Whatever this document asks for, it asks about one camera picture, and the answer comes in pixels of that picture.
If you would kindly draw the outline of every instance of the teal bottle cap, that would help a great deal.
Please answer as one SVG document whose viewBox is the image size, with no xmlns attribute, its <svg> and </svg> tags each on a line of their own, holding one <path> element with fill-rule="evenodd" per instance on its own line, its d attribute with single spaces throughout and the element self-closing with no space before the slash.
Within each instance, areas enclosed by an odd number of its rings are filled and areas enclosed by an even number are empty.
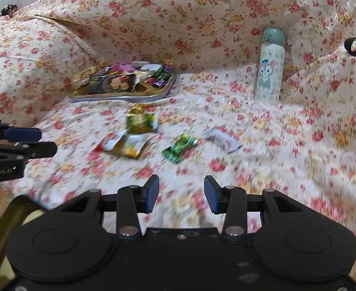
<svg viewBox="0 0 356 291">
<path fill-rule="evenodd" d="M 266 28 L 261 41 L 266 44 L 276 44 L 282 47 L 286 45 L 284 34 L 275 28 Z"/>
</svg>

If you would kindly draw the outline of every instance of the thermos bottle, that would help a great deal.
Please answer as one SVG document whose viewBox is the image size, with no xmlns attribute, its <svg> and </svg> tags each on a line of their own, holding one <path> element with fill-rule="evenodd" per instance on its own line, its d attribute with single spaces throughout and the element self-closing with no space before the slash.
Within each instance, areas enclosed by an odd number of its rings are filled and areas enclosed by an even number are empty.
<svg viewBox="0 0 356 291">
<path fill-rule="evenodd" d="M 259 73 L 255 100 L 277 102 L 283 77 L 284 34 L 275 28 L 266 28 L 262 37 Z"/>
</svg>

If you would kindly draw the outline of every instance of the bed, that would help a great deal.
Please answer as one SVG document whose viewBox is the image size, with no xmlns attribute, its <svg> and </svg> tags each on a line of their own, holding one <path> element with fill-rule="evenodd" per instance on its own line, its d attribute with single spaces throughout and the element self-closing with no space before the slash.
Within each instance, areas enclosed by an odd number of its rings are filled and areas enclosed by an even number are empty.
<svg viewBox="0 0 356 291">
<path fill-rule="evenodd" d="M 261 33 L 287 39 L 280 102 L 253 100 Z M 260 194 L 275 188 L 356 235 L 356 0 L 40 0 L 0 18 L 0 118 L 37 126 L 55 141 L 3 183 L 52 208 L 91 188 L 104 194 L 158 174 L 154 211 L 142 229 L 222 227 L 203 193 L 206 175 Z M 93 152 L 124 127 L 125 101 L 70 103 L 72 74 L 101 60 L 170 62 L 179 81 L 148 109 L 159 130 L 139 160 Z M 227 154 L 201 140 L 174 164 L 161 151 L 182 133 L 218 127 L 243 145 Z M 260 227 L 249 216 L 249 231 Z M 105 217 L 107 230 L 115 215 Z M 352 271 L 356 279 L 356 263 Z"/>
</svg>

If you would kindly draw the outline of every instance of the candy wrapper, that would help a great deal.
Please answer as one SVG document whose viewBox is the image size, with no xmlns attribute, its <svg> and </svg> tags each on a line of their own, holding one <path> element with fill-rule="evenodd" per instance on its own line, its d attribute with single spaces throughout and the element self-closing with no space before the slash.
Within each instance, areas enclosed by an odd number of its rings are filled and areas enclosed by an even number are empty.
<svg viewBox="0 0 356 291">
<path fill-rule="evenodd" d="M 156 77 L 163 71 L 163 65 L 161 64 L 146 64 L 140 68 L 141 71 L 148 73 L 148 77 Z"/>
<path fill-rule="evenodd" d="M 158 117 L 153 113 L 127 114 L 128 133 L 146 133 L 158 128 Z"/>
<path fill-rule="evenodd" d="M 131 92 L 135 86 L 135 74 L 111 73 L 93 74 L 89 78 L 88 94 Z"/>
<path fill-rule="evenodd" d="M 133 61 L 131 63 L 131 67 L 139 69 L 139 68 L 141 68 L 142 66 L 144 66 L 146 64 L 150 64 L 150 63 L 148 61 Z"/>
<path fill-rule="evenodd" d="M 150 76 L 150 77 L 148 77 L 148 78 L 145 80 L 145 82 L 146 82 L 147 84 L 151 84 L 154 80 L 155 80 L 155 78 L 152 77 L 152 76 Z"/>
<path fill-rule="evenodd" d="M 135 68 L 129 64 L 114 64 L 111 66 L 111 72 L 113 71 L 126 71 L 126 72 L 134 72 Z"/>
<path fill-rule="evenodd" d="M 149 139 L 148 135 L 128 135 L 127 130 L 120 130 L 114 134 L 107 135 L 94 151 L 137 159 Z"/>
<path fill-rule="evenodd" d="M 182 155 L 186 150 L 197 146 L 198 139 L 192 138 L 187 134 L 182 134 L 179 140 L 162 151 L 162 154 L 174 163 L 179 163 L 182 160 Z"/>
<path fill-rule="evenodd" d="M 216 127 L 206 132 L 204 134 L 204 138 L 213 140 L 214 143 L 224 149 L 227 153 L 235 152 L 241 147 L 239 141 L 228 136 L 226 133 L 222 132 Z"/>
<path fill-rule="evenodd" d="M 136 70 L 133 73 L 136 75 L 135 84 L 138 84 L 141 81 L 145 81 L 148 76 L 148 74 L 144 71 Z"/>
<path fill-rule="evenodd" d="M 151 82 L 151 85 L 156 88 L 163 88 L 169 82 L 172 73 L 162 73 L 154 81 Z"/>
<path fill-rule="evenodd" d="M 173 67 L 170 67 L 169 65 L 164 65 L 163 73 L 173 73 Z"/>
<path fill-rule="evenodd" d="M 108 77 L 105 82 L 109 84 L 110 88 L 106 91 L 132 92 L 133 87 L 135 86 L 135 78 L 136 75 L 134 74 Z"/>
<path fill-rule="evenodd" d="M 137 159 L 149 140 L 147 135 L 125 135 L 121 152 L 123 155 Z"/>
<path fill-rule="evenodd" d="M 131 110 L 129 111 L 129 113 L 144 113 L 144 110 L 146 109 L 146 107 L 148 106 L 148 104 L 144 104 L 144 103 L 136 103 Z"/>
<path fill-rule="evenodd" d="M 127 133 L 127 130 L 119 130 L 107 134 L 103 140 L 94 148 L 93 152 L 109 152 L 114 149 L 121 138 Z"/>
<path fill-rule="evenodd" d="M 79 89 L 80 87 L 87 85 L 89 83 L 89 75 L 96 73 L 99 69 L 100 67 L 98 65 L 94 65 L 89 69 L 74 74 L 71 79 L 73 89 Z"/>
</svg>

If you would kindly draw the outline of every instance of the metal tray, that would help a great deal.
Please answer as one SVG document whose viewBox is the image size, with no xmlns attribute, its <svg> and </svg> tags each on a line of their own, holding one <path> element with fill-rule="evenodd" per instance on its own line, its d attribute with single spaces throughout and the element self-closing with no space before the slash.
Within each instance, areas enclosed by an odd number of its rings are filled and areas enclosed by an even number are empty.
<svg viewBox="0 0 356 291">
<path fill-rule="evenodd" d="M 129 93 L 123 92 L 113 92 L 113 93 L 103 93 L 103 94 L 87 94 L 88 87 L 83 86 L 77 91 L 72 92 L 69 95 L 69 101 L 71 103 L 75 102 L 85 102 L 85 101 L 96 101 L 96 100 L 127 100 L 132 103 L 149 103 L 155 100 L 160 100 L 165 98 L 170 92 L 171 87 L 177 80 L 179 74 L 173 75 L 169 82 L 164 88 L 156 89 L 155 87 L 145 83 L 139 82 L 135 85 L 135 90 Z"/>
</svg>

